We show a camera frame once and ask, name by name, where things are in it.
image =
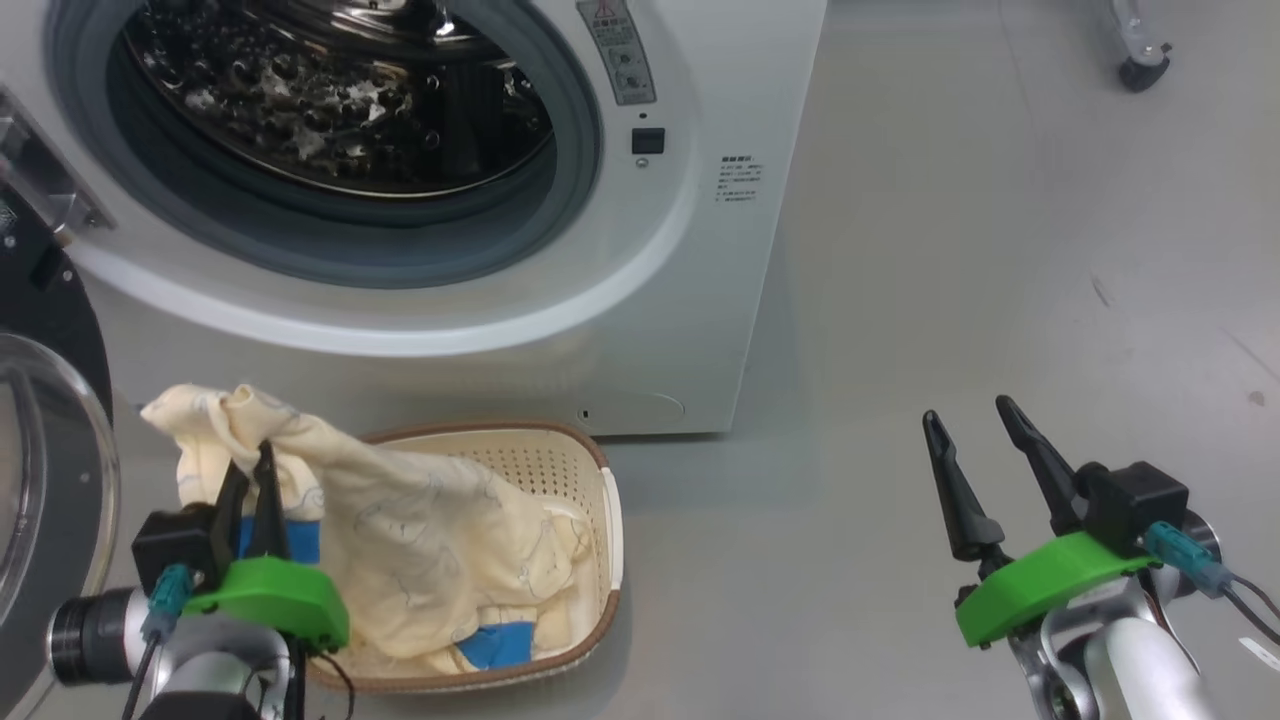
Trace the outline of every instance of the white plastic basket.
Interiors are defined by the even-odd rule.
[[[563,673],[595,650],[613,624],[622,587],[622,509],[608,461],[591,438],[554,423],[457,424],[408,428],[364,438],[408,452],[468,457],[538,496],[552,512],[570,512],[591,528],[591,557],[575,566],[568,602],[572,644],[548,657],[499,670],[460,675],[379,676],[344,666],[360,693],[443,693],[522,683]],[[346,689],[333,669],[312,664],[324,685]]]

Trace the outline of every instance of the washing machine door opening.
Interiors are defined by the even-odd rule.
[[[122,186],[273,272],[483,277],[553,241],[599,169],[595,95],[524,1],[61,0],[49,27],[59,100]]]

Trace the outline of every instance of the gray floor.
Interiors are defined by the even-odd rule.
[[[736,430],[608,447],[613,634],[561,679],[357,717],[1032,716],[1007,648],[970,652],[952,621],[972,569],[948,557],[919,429],[936,407],[1024,553],[1047,512],[1000,392],[1074,462],[1183,479],[1228,560],[1280,589],[1280,5],[1149,5],[1175,50],[1143,96],[1116,91],[1088,0],[833,5]],[[120,432],[128,533],[170,501],[173,454]],[[1224,717],[1275,716],[1230,607],[1172,616]],[[41,719],[119,697],[59,692]]]

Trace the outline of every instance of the front-loading washing machine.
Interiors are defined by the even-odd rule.
[[[824,12],[9,3],[3,168],[133,404],[726,430]]]
[[[106,580],[120,479],[84,287],[4,182],[0,231],[0,717],[24,720],[52,684],[54,610]]]

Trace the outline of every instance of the instruction label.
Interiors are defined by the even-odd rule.
[[[591,31],[618,105],[657,102],[649,59],[626,0],[579,0],[577,13]]]
[[[716,178],[716,202],[754,202],[763,176],[764,165],[751,155],[722,156],[719,177]]]

